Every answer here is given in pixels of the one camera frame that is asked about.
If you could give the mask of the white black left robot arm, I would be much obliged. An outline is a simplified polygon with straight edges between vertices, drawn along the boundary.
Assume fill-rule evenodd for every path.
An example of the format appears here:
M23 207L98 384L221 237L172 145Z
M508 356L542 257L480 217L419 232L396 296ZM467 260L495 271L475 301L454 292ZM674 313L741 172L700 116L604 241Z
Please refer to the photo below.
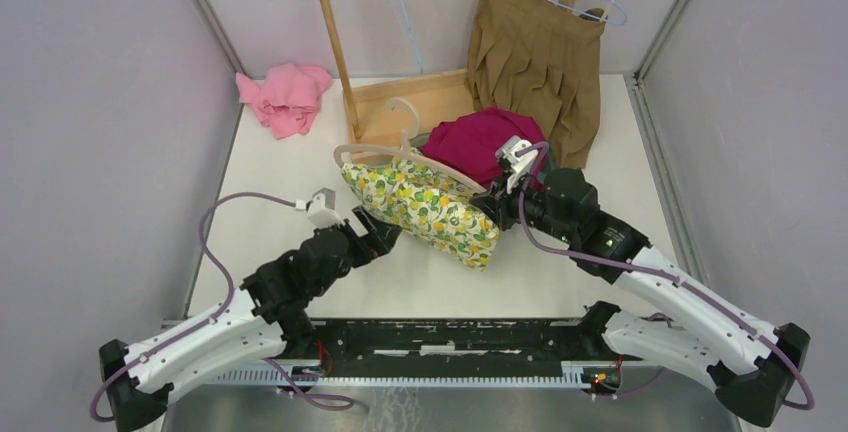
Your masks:
M301 245L260 266L224 301L157 336L134 344L114 339L98 351L103 391L119 431L137 431L163 416L192 388L243 364L278 356L300 359L315 343L306 313L353 269L387 255L402 229L353 210L346 220L315 229Z

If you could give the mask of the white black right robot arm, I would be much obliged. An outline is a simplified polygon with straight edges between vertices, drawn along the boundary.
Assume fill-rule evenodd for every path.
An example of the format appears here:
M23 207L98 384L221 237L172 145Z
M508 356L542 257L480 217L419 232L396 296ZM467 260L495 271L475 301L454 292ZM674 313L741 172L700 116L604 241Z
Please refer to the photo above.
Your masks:
M669 320L661 325L597 302L577 334L585 357L602 360L614 352L684 375L738 418L762 428L773 424L782 407L815 407L802 374L810 335L794 323L776 326L745 312L676 266L646 235L601 209L582 171L553 170L541 185L502 176L471 202L502 230L521 225L545 252L557 250L540 243L536 232L566 243L561 255Z

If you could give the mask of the yellow patterned cloth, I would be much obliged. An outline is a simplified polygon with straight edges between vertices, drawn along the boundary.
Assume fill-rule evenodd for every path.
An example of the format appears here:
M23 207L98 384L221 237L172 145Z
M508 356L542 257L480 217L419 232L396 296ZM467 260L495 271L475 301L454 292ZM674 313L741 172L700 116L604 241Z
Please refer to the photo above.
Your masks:
M473 269L487 267L500 229L470 202L471 190L443 172L393 158L345 163L341 175L363 207Z

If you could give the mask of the wooden clothes rack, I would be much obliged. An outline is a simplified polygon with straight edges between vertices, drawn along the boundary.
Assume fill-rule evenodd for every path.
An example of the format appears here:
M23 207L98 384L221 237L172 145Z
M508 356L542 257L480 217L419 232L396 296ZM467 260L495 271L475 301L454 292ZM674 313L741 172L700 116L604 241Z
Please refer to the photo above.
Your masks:
M600 113L601 8L567 0L478 0L462 69L355 87L331 0L319 0L342 87L349 140L397 146L487 108L536 119L544 133L569 115L595 131Z

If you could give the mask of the brown skirt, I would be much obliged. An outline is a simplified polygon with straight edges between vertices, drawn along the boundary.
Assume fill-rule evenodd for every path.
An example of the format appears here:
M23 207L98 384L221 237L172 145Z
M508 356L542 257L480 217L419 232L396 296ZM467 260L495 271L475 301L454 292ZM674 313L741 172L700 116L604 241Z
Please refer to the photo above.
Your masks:
M600 10L548 0L478 0L467 56L476 109L532 118L561 167L583 168L601 123Z

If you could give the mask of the beige wooden hanger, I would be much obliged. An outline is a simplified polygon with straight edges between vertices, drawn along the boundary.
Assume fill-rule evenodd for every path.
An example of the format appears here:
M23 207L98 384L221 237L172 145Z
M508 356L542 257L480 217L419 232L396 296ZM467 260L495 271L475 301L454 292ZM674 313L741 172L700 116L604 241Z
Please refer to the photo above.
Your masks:
M394 110L397 107L405 110L412 117L414 126L411 129L405 129L401 132L400 145L397 147L363 143L343 144L337 146L333 151L333 158L339 168L342 168L345 163L343 158L344 154L348 154L351 157L360 153L385 155L409 160L419 165L426 166L431 170L439 171L461 183L472 193L481 193L486 191L483 186L463 173L436 160L412 152L410 139L414 137L414 133L418 133L420 131L421 121L417 109L408 100L402 97L392 97L385 102L384 107L388 110Z

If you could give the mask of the magenta cloth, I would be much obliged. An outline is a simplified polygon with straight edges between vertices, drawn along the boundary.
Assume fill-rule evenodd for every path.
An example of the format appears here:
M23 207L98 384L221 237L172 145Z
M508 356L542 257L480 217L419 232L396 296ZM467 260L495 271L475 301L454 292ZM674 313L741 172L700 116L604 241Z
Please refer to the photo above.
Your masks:
M440 123L418 150L487 189L502 173L496 152L513 136L531 144L545 140L531 117L490 107Z

